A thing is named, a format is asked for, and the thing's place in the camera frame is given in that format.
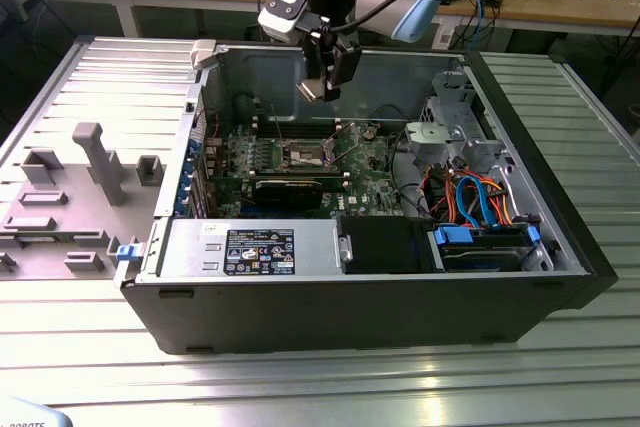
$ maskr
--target warning label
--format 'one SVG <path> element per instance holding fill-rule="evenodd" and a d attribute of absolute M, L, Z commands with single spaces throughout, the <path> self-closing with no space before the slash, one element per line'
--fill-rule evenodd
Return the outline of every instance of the warning label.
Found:
<path fill-rule="evenodd" d="M 229 230 L 224 264 L 227 275 L 293 275 L 293 230 Z"/>

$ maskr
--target electronic device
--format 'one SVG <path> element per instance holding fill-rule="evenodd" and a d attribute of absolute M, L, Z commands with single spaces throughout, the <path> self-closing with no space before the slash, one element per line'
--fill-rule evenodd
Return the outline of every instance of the electronic device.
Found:
<path fill-rule="evenodd" d="M 367 50 L 331 112 L 295 89 L 303 65 L 275 44 L 74 44 L 0 149 L 0 278 L 113 276 L 172 354 L 513 342 L 616 281 L 594 235 L 620 231 L 588 228 L 572 201 L 594 194 L 547 161 L 600 167 L 519 117 L 546 96 L 606 122 L 559 64 Z"/>
<path fill-rule="evenodd" d="M 487 7 L 493 7 L 494 9 L 499 9 L 502 7 L 502 2 L 504 0 L 482 0 L 482 3 Z"/>
<path fill-rule="evenodd" d="M 306 76 L 298 88 L 309 101 L 329 102 L 355 74 L 358 26 L 415 42 L 442 1 L 452 0 L 268 0 L 258 22 L 270 37 L 302 46 Z"/>

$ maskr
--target metal slotted surface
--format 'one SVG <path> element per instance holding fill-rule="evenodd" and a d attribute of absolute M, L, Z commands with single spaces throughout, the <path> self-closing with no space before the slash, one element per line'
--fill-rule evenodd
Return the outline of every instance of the metal slotted surface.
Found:
<path fill-rule="evenodd" d="M 115 150 L 123 164 L 135 165 L 140 155 L 158 155 L 166 164 L 195 81 L 192 45 L 100 37 L 77 45 L 47 98 L 34 102 L 32 122 L 0 168 L 0 216 L 26 180 L 19 165 L 30 149 L 54 148 L 62 163 L 88 164 L 71 140 L 78 122 L 99 122 L 105 148 Z"/>
<path fill-rule="evenodd" d="M 548 73 L 548 85 L 567 86 L 563 74 L 544 65 L 537 68 Z M 518 77 L 514 70 L 505 75 Z M 541 85 L 526 74 L 523 79 L 522 85 Z M 521 115 L 530 129 L 582 129 L 612 144 L 599 116 L 583 114 L 552 121 Z M 558 152 L 562 139 L 544 141 Z M 606 175 L 579 168 L 577 155 L 547 156 L 558 157 L 550 162 L 573 190 L 637 175 L 633 162 L 614 156 L 604 164 Z M 640 213 L 581 208 L 593 229 L 623 229 L 625 219 L 637 230 Z M 141 418 L 167 427 L 636 426 L 639 255 L 633 243 L 610 244 L 633 238 L 616 232 L 597 234 L 621 276 L 611 290 L 581 311 L 554 314 L 518 344 L 494 346 L 170 356 L 111 282 L 0 283 L 0 389 L 57 406 L 77 427 L 132 425 Z"/>

